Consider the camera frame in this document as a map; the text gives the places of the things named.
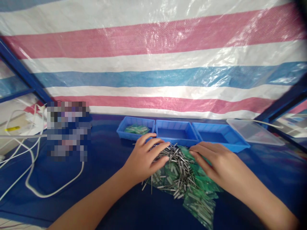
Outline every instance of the right hand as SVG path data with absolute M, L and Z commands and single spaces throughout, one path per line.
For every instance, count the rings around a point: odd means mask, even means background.
M 160 138 L 153 138 L 146 142 L 148 138 L 156 136 L 156 133 L 147 133 L 141 136 L 125 165 L 121 168 L 123 174 L 129 176 L 133 185 L 146 180 L 169 160 L 169 157 L 164 156 L 153 162 L 159 153 L 170 145 L 170 142 L 164 142 Z
M 250 198 L 253 188 L 263 186 L 241 159 L 221 144 L 200 142 L 190 148 L 190 154 L 208 177 L 242 201 Z M 211 162 L 212 167 L 201 155 Z

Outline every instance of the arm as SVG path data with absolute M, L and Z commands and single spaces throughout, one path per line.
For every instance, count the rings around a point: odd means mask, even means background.
M 201 142 L 190 153 L 205 173 L 223 189 L 246 204 L 270 230 L 292 230 L 298 219 L 240 158 L 221 144 Z M 212 167 L 201 157 L 204 156 Z
M 149 133 L 138 139 L 125 165 L 104 184 L 68 209 L 48 230 L 95 229 L 119 198 L 162 168 L 168 161 L 168 157 L 163 157 L 152 163 L 157 155 L 170 145 L 169 142 L 164 143 L 158 138 L 146 143 L 149 137 L 155 136 L 156 134 Z M 157 143 L 161 144 L 149 151 Z

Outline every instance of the pink stripe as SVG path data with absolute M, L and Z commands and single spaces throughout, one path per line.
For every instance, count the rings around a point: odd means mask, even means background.
M 248 110 L 262 113 L 274 100 L 257 97 L 238 102 L 219 99 L 185 99 L 173 97 L 128 97 L 128 96 L 59 96 L 54 100 L 86 101 L 90 106 L 131 107 L 147 109 L 165 109 L 179 112 L 213 112 L 224 114 L 231 111 Z
M 38 104 L 39 106 L 43 106 L 43 105 L 44 105 L 41 101 L 37 101 L 36 104 Z M 25 112 L 29 112 L 29 113 L 31 113 L 31 114 L 34 114 L 34 106 L 35 106 L 36 104 L 33 104 L 33 105 L 31 105 L 31 106 L 26 107 L 26 108 L 24 109 L 24 111 L 25 111 Z
M 288 113 L 297 114 L 307 109 L 307 100 L 300 103 L 298 106 L 290 110 Z
M 305 39 L 292 3 L 266 10 L 172 22 L 6 36 L 19 59 L 160 54 Z

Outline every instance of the blue tray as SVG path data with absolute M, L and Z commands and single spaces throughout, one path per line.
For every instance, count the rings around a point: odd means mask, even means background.
M 200 141 L 223 144 L 232 152 L 250 148 L 250 145 L 230 125 L 193 122 L 193 126 Z
M 142 135 L 125 132 L 125 129 L 133 124 L 146 126 L 150 129 L 149 133 L 154 133 L 154 120 L 145 119 L 145 118 L 125 117 L 122 120 L 122 122 L 119 124 L 118 129 L 116 130 L 119 137 L 132 141 L 136 141 L 137 139 L 139 139 Z
M 156 134 L 158 138 L 191 147 L 199 143 L 199 139 L 190 122 L 156 120 Z

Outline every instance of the blue tablecloth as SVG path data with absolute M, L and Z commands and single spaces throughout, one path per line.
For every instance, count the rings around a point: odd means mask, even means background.
M 81 176 L 50 198 L 36 197 L 25 187 L 25 177 L 0 202 L 0 217 L 48 227 L 68 208 L 89 194 L 119 170 L 134 145 L 120 139 L 116 129 L 124 118 L 117 115 L 92 114 L 91 150 Z M 191 122 L 225 123 L 199 119 L 172 119 Z M 28 139 L 31 146 L 35 139 Z M 300 207 L 306 187 L 307 164 L 286 146 L 251 144 L 238 156 L 258 178 L 300 217 Z M 29 167 L 30 154 L 11 160 L 0 169 L 0 194 Z M 40 155 L 30 179 L 41 193 L 49 194 L 73 179 L 80 171 L 79 156 L 65 162 L 55 162 L 47 156 L 46 141 L 42 139 Z M 98 229 L 204 229 L 183 206 L 167 193 L 150 186 L 141 191 L 136 185 L 107 213 Z M 263 229 L 258 218 L 239 200 L 227 192 L 216 200 L 214 229 Z

